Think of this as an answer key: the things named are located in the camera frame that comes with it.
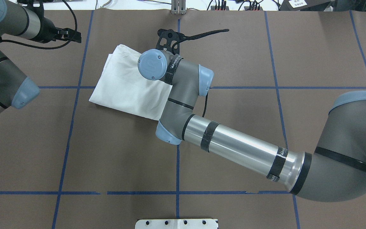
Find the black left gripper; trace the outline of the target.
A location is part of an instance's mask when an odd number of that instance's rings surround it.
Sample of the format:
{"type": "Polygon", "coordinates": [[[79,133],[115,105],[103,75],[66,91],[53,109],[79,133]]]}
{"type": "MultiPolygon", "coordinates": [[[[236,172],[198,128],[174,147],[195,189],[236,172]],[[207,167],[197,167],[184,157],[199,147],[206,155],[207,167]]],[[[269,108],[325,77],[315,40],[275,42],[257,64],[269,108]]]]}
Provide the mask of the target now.
{"type": "Polygon", "coordinates": [[[82,42],[81,33],[79,31],[70,28],[58,29],[50,19],[44,17],[41,20],[40,43],[48,43],[50,41],[56,41],[57,39],[77,43],[82,42]]]}

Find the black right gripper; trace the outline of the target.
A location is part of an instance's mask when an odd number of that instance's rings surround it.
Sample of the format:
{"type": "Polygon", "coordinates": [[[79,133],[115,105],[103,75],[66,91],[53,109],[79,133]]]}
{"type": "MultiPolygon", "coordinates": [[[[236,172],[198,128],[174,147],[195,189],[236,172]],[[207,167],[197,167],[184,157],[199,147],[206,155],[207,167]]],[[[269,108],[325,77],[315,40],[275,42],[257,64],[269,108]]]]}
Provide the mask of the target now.
{"type": "Polygon", "coordinates": [[[159,37],[156,44],[157,50],[166,50],[173,54],[180,54],[179,44],[175,46],[174,44],[185,37],[183,33],[176,32],[172,29],[159,29],[157,35],[159,37]]]}

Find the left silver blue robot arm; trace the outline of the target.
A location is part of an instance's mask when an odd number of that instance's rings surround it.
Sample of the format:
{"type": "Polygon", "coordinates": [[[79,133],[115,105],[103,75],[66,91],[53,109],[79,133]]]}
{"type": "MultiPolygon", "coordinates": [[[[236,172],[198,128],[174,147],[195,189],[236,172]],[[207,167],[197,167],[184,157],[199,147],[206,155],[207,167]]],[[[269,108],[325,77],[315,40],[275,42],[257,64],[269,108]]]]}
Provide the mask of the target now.
{"type": "MultiPolygon", "coordinates": [[[[74,28],[60,28],[45,17],[45,0],[0,0],[0,44],[11,43],[40,50],[54,50],[70,42],[81,43],[77,17],[67,3],[74,28]]],[[[0,114],[22,109],[38,97],[40,88],[0,50],[0,114]]]]}

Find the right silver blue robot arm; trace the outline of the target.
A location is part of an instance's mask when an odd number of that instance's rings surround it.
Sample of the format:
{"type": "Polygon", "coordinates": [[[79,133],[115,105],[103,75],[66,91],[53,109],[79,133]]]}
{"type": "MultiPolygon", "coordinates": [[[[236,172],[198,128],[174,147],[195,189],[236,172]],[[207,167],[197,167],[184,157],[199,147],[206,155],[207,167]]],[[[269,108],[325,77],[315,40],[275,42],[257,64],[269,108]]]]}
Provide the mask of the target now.
{"type": "Polygon", "coordinates": [[[209,93],[214,72],[185,60],[179,45],[220,32],[228,29],[192,36],[159,29],[156,47],[139,56],[141,76],[171,87],[157,122],[157,138],[173,145],[188,142],[303,199],[342,202],[366,194],[366,90],[337,97],[313,153],[290,151],[194,113],[198,98],[209,93]]]}

